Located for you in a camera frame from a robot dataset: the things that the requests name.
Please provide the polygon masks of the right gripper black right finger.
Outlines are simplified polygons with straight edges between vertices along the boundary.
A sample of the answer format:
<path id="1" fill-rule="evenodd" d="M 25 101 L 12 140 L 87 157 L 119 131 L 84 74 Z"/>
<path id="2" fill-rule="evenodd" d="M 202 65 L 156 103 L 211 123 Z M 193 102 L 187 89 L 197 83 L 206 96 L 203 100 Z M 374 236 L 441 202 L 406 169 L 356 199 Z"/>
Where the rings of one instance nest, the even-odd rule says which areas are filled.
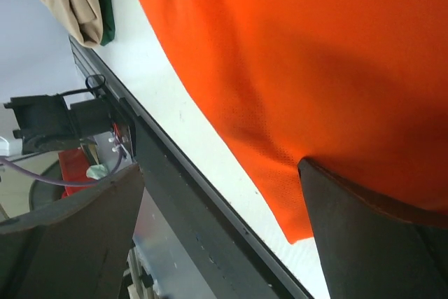
<path id="1" fill-rule="evenodd" d="M 331 298 L 446 298 L 447 216 L 304 158 L 302 192 Z"/>

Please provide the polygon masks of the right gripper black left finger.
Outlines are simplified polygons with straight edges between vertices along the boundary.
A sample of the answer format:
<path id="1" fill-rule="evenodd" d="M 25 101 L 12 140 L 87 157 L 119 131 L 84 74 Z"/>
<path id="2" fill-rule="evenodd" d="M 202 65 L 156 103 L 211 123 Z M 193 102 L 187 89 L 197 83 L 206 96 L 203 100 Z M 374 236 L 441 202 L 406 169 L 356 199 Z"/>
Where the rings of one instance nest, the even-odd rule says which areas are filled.
<path id="1" fill-rule="evenodd" d="M 117 298 L 143 191 L 133 164 L 1 222 L 1 297 Z"/>

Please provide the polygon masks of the orange t shirt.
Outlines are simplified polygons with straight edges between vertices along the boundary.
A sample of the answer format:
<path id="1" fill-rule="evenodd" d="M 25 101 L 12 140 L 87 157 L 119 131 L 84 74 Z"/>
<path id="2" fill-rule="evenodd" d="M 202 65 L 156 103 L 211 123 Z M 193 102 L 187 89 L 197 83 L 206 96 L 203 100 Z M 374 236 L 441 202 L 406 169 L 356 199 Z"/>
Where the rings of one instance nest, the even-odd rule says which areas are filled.
<path id="1" fill-rule="evenodd" d="M 447 0 L 139 0 L 290 243 L 305 157 L 447 213 Z"/>

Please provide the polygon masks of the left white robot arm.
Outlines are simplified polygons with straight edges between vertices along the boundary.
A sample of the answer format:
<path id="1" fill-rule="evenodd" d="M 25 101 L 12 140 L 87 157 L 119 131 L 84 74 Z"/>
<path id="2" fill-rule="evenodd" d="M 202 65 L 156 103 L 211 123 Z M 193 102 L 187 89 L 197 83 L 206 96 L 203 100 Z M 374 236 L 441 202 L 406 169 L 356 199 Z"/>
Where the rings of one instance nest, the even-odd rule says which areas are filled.
<path id="1" fill-rule="evenodd" d="M 1 155 L 78 148 L 112 127 L 111 105 L 102 98 L 68 106 L 62 95 L 13 97 L 1 105 Z"/>

